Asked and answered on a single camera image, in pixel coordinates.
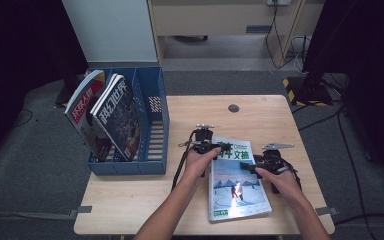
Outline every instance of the magazine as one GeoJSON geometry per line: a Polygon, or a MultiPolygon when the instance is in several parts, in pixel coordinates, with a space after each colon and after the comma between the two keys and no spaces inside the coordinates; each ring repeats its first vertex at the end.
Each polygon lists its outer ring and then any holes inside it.
{"type": "Polygon", "coordinates": [[[251,143],[213,136],[213,143],[229,143],[231,150],[211,161],[209,175],[209,220],[220,221],[272,211],[266,192],[255,174],[241,170],[240,162],[255,164],[251,143]]]}
{"type": "Polygon", "coordinates": [[[139,122],[133,91],[123,75],[113,79],[91,114],[123,156],[120,160],[134,160],[140,143],[139,122]]]}
{"type": "Polygon", "coordinates": [[[85,78],[74,91],[64,111],[99,162],[106,160],[112,144],[89,112],[104,89],[105,73],[101,70],[86,71],[85,78]]]}

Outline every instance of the gray floor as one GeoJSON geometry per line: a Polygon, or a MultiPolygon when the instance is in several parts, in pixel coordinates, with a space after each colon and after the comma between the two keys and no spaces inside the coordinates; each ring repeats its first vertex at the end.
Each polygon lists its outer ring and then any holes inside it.
{"type": "MultiPolygon", "coordinates": [[[[268,57],[262,36],[210,36],[196,39],[170,38],[163,62],[168,95],[182,94],[282,94],[281,80],[299,76],[299,60],[276,69],[268,57]]],[[[343,81],[343,76],[335,74],[343,81]]],[[[0,146],[0,212],[33,212],[65,215],[76,209],[86,188],[88,149],[53,101],[62,81],[31,91],[14,128],[0,146]]],[[[338,95],[331,91],[334,98],[338,95]]],[[[294,113],[298,128],[334,114],[340,107],[307,107],[294,113]]],[[[291,106],[291,111],[300,109],[291,106]]],[[[366,160],[350,120],[341,125],[361,184],[368,213],[384,214],[384,167],[366,160]]],[[[335,118],[300,131],[328,206],[340,214],[335,222],[362,213],[356,178],[335,118]]],[[[370,217],[371,230],[384,239],[384,217],[370,217]]],[[[0,239],[108,239],[79,236],[72,220],[0,218],[0,239]]],[[[333,239],[370,239],[362,218],[340,224],[333,239]]],[[[223,237],[217,239],[239,239],[223,237]]],[[[285,239],[300,239],[285,236],[285,239]]]]}

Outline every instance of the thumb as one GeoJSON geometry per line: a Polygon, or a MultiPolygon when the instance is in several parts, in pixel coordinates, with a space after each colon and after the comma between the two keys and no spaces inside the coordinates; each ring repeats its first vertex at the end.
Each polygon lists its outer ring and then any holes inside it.
{"type": "Polygon", "coordinates": [[[262,176],[263,178],[266,178],[270,182],[273,180],[274,175],[271,172],[267,171],[266,169],[257,167],[255,168],[255,171],[258,174],[260,174],[260,176],[262,176]]]}
{"type": "Polygon", "coordinates": [[[221,152],[221,147],[213,148],[211,151],[207,152],[205,155],[208,155],[208,157],[211,157],[211,159],[217,157],[221,152]]]}

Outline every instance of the cabinet door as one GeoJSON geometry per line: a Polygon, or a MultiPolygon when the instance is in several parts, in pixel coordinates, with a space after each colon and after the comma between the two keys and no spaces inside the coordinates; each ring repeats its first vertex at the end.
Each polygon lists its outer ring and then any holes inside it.
{"type": "Polygon", "coordinates": [[[157,62],[146,0],[62,0],[88,62],[157,62]]]}

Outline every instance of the book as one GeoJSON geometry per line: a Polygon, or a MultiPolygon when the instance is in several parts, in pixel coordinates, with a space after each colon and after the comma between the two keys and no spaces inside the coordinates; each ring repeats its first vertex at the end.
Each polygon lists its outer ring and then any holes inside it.
{"type": "Polygon", "coordinates": [[[112,146],[109,137],[90,114],[90,110],[104,90],[105,73],[101,70],[87,70],[85,78],[74,91],[64,111],[98,162],[106,161],[112,146]]]}
{"type": "Polygon", "coordinates": [[[272,211],[261,180],[240,163],[255,164],[249,141],[213,136],[213,143],[229,143],[231,150],[211,161],[209,174],[209,220],[217,222],[272,211]]]}
{"type": "Polygon", "coordinates": [[[92,116],[123,156],[133,161],[140,143],[140,128],[133,91],[123,75],[117,75],[101,95],[92,116]]]}

